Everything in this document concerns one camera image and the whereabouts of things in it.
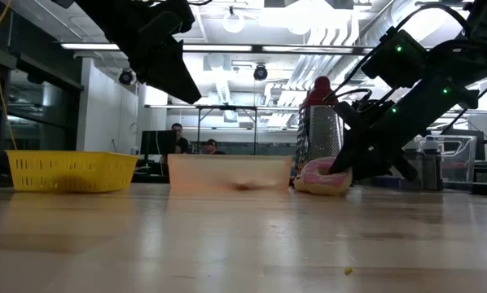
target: computer monitor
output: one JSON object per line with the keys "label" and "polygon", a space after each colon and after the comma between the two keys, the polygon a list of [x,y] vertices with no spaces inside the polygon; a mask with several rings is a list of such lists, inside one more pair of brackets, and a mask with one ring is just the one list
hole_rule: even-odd
{"label": "computer monitor", "polygon": [[177,142],[177,131],[143,131],[143,140],[140,147],[141,154],[147,160],[149,155],[174,154]]}
{"label": "computer monitor", "polygon": [[[474,136],[477,137],[475,160],[486,160],[485,152],[485,134],[482,131],[476,130],[464,130],[464,129],[448,129],[444,135],[461,135],[461,136]],[[455,151],[457,149],[456,143],[445,143],[445,151]]]}

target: clear plastic bin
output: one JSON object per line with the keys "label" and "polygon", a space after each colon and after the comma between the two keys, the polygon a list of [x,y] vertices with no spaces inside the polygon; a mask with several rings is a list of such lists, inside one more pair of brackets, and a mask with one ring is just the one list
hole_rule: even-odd
{"label": "clear plastic bin", "polygon": [[475,136],[428,135],[426,138],[417,137],[415,141],[419,152],[423,152],[430,142],[437,145],[443,182],[473,182]]}

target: table surface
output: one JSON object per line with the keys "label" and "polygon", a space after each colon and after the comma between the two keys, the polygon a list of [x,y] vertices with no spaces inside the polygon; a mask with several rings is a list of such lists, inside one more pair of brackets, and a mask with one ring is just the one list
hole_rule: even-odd
{"label": "table surface", "polygon": [[487,198],[4,190],[2,292],[487,292]]}

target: small crumb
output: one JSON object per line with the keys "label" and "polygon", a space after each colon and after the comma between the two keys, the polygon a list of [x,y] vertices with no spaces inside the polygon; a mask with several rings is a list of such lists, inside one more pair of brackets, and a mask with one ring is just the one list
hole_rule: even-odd
{"label": "small crumb", "polygon": [[344,268],[344,274],[345,275],[350,275],[354,270],[352,269],[352,267],[346,267]]}

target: window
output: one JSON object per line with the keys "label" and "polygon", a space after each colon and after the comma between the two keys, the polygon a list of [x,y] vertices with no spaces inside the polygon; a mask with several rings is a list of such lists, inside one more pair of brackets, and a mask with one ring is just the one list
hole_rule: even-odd
{"label": "window", "polygon": [[[44,151],[65,150],[66,132],[64,129],[16,116],[8,116],[8,120],[12,127],[12,134],[14,135],[17,149]],[[5,149],[13,150],[14,145],[8,126],[6,126],[4,138]]]}
{"label": "window", "polygon": [[62,89],[20,70],[11,72],[10,81],[10,112],[23,112],[54,124],[67,123],[68,97]]}

